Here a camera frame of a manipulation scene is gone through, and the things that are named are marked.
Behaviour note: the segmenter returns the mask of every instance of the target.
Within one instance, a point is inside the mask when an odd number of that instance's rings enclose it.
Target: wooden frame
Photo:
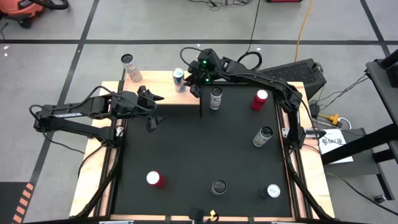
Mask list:
[[[199,105],[199,99],[193,97],[189,91],[185,91],[185,93],[177,93],[174,89],[174,84],[172,80],[171,73],[172,72],[148,72],[143,71],[142,73],[142,81],[139,83],[133,83],[129,77],[126,77],[124,82],[123,90],[136,92],[141,85],[145,85],[147,89],[151,90],[153,94],[161,95],[165,97],[165,100],[160,101],[159,104],[166,105],[174,105],[174,104],[186,104],[186,105]],[[303,101],[307,101],[307,97],[305,95],[305,90],[303,83],[301,82],[292,82],[290,83],[298,89],[299,92],[303,95]],[[112,91],[118,90],[118,82],[103,82],[103,86],[109,88]],[[106,94],[105,91],[100,91],[100,95]],[[289,125],[287,120],[287,115],[283,113],[282,115],[285,127]],[[305,107],[303,105],[300,106],[300,120],[301,124],[304,128],[312,127],[311,120],[305,111]],[[121,124],[121,120],[117,120],[117,125]],[[104,120],[94,120],[93,126],[110,126],[111,121],[108,119]],[[317,141],[314,139],[306,139],[305,144],[313,146],[314,148],[318,148]],[[99,146],[99,142],[95,139],[89,139],[86,147],[85,157],[95,150]],[[95,193],[96,189],[99,187],[101,171],[104,166],[104,158],[105,158],[105,148],[102,148],[95,154],[92,158],[87,160],[86,164],[83,166],[80,172],[80,178],[78,179],[75,196],[72,203],[72,208],[70,215],[76,215],[80,212],[86,203],[91,199],[92,195]],[[315,200],[323,207],[324,211],[327,212],[330,216],[334,217],[333,207],[330,200],[330,195],[328,191],[328,186],[325,178],[325,173],[323,170],[323,164],[320,157],[320,154],[315,152],[312,149],[309,149],[307,146],[304,146],[301,150],[301,160],[303,166],[303,172],[305,175],[305,180],[307,183],[307,188],[314,196]],[[109,156],[108,161],[108,172],[112,167],[114,157],[116,154],[116,149],[111,150],[111,156]],[[297,170],[296,164],[296,155],[292,154],[291,158],[294,163],[294,167]],[[111,184],[107,186],[104,191],[102,197],[102,203],[99,206],[99,215],[107,215],[107,207],[109,197],[111,196]],[[303,195],[300,189],[295,186],[296,197],[298,201],[298,211],[300,217],[307,217],[307,213],[305,210],[305,203],[303,199]],[[269,222],[269,221],[279,221],[279,222],[291,222],[295,221],[293,207],[292,214],[293,217],[255,217],[255,222]],[[312,211],[313,217],[316,218],[316,214]],[[161,221],[165,220],[164,215],[111,215],[111,219],[113,220],[153,220],[153,221]],[[189,221],[189,218],[186,216],[171,216],[172,221]],[[248,222],[248,217],[220,217],[219,221],[225,222]]]

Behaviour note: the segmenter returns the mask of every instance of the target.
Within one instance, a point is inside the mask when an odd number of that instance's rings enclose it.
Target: silver can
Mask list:
[[[221,97],[223,96],[223,91],[221,88],[214,87],[210,92],[210,108],[212,110],[218,110],[221,106]]]
[[[226,182],[223,180],[215,180],[211,185],[211,193],[215,196],[220,196],[226,192]]]
[[[179,93],[182,93],[185,91],[184,70],[182,68],[176,68],[173,71],[173,81],[174,81],[175,91],[177,91]]]
[[[256,147],[263,146],[272,137],[272,130],[270,127],[262,127],[253,139],[253,144]]]
[[[280,188],[276,184],[270,184],[268,187],[259,189],[259,196],[261,198],[277,198],[280,195]]]
[[[122,56],[121,60],[123,67],[126,70],[126,73],[130,76],[132,82],[140,82],[142,80],[142,75],[136,63],[134,63],[134,57],[131,54],[125,54]]]

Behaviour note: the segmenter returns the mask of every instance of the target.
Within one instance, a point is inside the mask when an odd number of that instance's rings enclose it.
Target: gray floor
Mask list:
[[[29,30],[14,21],[0,21],[6,40],[0,44],[0,110],[3,128],[0,141],[0,181],[29,181],[43,144],[33,130],[33,118],[27,112],[31,104],[56,104],[71,67],[90,9],[97,0],[69,0],[67,11],[46,11]],[[385,40],[398,40],[396,0],[366,0]],[[255,40],[296,40],[309,1],[268,4],[261,0]],[[202,3],[186,0],[99,0],[88,40],[176,40],[173,44],[90,44],[78,52],[80,59],[73,74],[66,102],[82,100],[103,80],[121,78],[120,56],[132,53],[141,70],[185,68],[179,59],[182,47],[198,47],[205,40],[248,40],[257,2],[245,7],[229,6],[213,12]],[[373,45],[301,45],[299,58],[314,58],[325,71],[328,84],[323,96],[344,89],[363,75],[364,64],[383,58],[384,52],[360,0],[316,0],[303,32],[303,40],[370,40]],[[65,44],[23,44],[21,40],[63,40]],[[181,44],[184,40],[190,44]],[[247,44],[200,44],[214,48],[218,55],[238,58]],[[390,52],[398,49],[388,46]],[[262,68],[294,60],[295,45],[252,45],[263,55]],[[184,54],[193,60],[196,52]],[[254,65],[250,58],[245,64]],[[325,114],[339,113],[354,128],[375,131],[391,120],[373,84],[366,81],[335,101]],[[79,119],[90,123],[88,119]],[[86,138],[56,133],[55,141],[84,150]],[[51,145],[31,201],[26,222],[67,218],[76,186],[77,168],[82,155]],[[398,166],[394,161],[382,164],[390,185],[398,196]],[[382,193],[376,176],[347,178],[358,190],[373,197]],[[398,218],[356,195],[344,183],[328,177],[335,214],[352,222],[397,223]],[[385,206],[398,210],[398,202]]]

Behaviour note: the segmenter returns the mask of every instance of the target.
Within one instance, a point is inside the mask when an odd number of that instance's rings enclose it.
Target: yellow object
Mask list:
[[[216,212],[214,210],[212,210],[210,212],[210,219],[214,219],[214,216],[216,215]]]
[[[335,114],[333,116],[327,116],[327,115],[320,114],[319,116],[321,116],[322,118],[327,118],[331,122],[331,124],[334,126],[337,126],[337,122],[340,117],[338,114]]]
[[[297,45],[296,45],[296,56],[294,57],[294,62],[297,61],[297,56],[299,55],[299,44],[301,39],[301,33],[304,30],[305,22],[307,21],[308,15],[310,14],[312,8],[313,0],[311,0],[310,5],[308,6],[307,13],[305,14],[303,24],[301,25],[300,33],[298,34]]]

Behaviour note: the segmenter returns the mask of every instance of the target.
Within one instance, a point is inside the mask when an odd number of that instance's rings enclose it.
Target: orange and black striped tape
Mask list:
[[[12,218],[13,223],[22,223],[25,218],[27,207],[29,206],[30,199],[32,198],[34,186],[31,183],[27,183],[24,191],[22,192],[21,198],[19,199],[18,206],[14,217]]]

